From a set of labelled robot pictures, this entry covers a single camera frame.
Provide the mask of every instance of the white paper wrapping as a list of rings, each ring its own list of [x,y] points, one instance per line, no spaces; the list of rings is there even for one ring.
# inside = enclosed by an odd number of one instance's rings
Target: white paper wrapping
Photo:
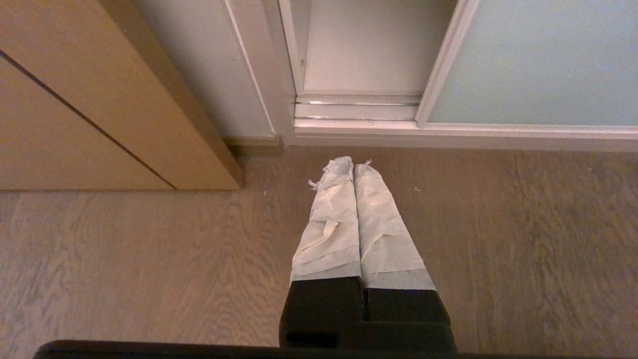
[[[436,289],[379,172],[357,165],[354,179],[365,287]]]
[[[310,221],[292,258],[291,282],[361,277],[352,169],[350,157],[335,158],[323,168]]]

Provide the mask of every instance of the floor trim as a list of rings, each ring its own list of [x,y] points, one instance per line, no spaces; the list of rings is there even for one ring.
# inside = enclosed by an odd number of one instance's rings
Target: floor trim
[[[484,125],[414,121],[295,120],[295,143],[638,152],[638,126]]]
[[[279,136],[233,136],[222,139],[235,157],[278,157],[283,152],[283,143]]]

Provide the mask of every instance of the wooden cabinet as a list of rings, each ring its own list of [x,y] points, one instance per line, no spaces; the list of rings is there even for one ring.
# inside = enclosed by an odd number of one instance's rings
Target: wooden cabinet
[[[10,174],[0,189],[241,187],[241,168],[129,1],[2,2],[0,41],[0,171]]]
[[[5,59],[0,76],[3,190],[171,188]]]

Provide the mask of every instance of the white wall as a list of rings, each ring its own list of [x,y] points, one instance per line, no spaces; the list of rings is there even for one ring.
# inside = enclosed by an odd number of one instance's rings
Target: white wall
[[[134,0],[222,136],[273,136],[223,0]]]
[[[455,5],[313,0],[304,94],[422,95]]]
[[[638,1],[481,1],[430,121],[638,125]]]

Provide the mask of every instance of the white door frame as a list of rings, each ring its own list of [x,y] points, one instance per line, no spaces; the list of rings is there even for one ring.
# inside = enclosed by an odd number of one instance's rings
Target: white door frame
[[[225,0],[264,111],[286,145],[638,151],[638,126],[428,123],[479,2],[459,0],[416,121],[352,121],[295,119],[278,0]]]

